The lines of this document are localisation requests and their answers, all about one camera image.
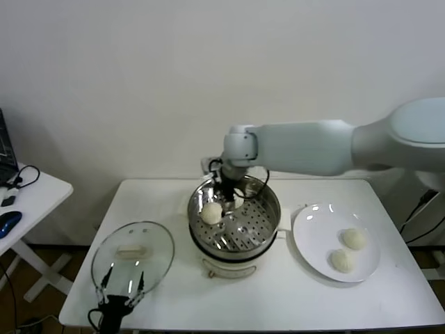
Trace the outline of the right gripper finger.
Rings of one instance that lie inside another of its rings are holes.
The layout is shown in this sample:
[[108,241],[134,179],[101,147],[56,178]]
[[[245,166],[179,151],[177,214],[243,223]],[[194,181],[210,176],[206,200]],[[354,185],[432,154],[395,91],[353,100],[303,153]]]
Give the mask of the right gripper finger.
[[243,205],[242,198],[235,198],[234,201],[224,203],[224,215],[233,214],[239,207]]

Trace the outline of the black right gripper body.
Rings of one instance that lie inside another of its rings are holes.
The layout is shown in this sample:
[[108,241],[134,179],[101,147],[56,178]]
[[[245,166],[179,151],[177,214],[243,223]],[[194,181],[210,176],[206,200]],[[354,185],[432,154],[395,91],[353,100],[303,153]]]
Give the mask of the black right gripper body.
[[225,199],[225,202],[235,205],[235,188],[238,185],[238,180],[233,180],[227,177],[223,172],[220,173],[220,190]]

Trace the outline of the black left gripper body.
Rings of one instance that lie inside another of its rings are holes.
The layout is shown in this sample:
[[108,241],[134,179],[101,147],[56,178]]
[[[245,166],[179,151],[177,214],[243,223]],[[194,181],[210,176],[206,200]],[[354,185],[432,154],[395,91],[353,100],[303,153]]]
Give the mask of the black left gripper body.
[[133,311],[128,296],[108,295],[108,301],[99,306],[102,320],[99,331],[119,331],[122,319]]

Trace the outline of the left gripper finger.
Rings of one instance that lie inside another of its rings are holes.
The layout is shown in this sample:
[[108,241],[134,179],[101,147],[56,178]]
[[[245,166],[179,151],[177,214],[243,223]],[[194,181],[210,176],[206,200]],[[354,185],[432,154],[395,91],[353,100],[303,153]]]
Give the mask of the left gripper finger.
[[142,271],[141,275],[140,275],[140,279],[138,281],[136,294],[129,302],[129,305],[131,307],[136,307],[140,303],[140,301],[144,298],[144,296],[145,296],[144,286],[145,286],[144,271]]
[[108,301],[108,299],[107,299],[107,297],[105,295],[105,290],[106,290],[106,287],[108,285],[109,279],[111,277],[112,271],[113,271],[113,267],[109,267],[107,273],[102,278],[99,287],[97,287],[95,289],[96,295],[97,295],[97,298],[98,298],[98,305],[102,305],[104,303],[107,303],[107,301]]

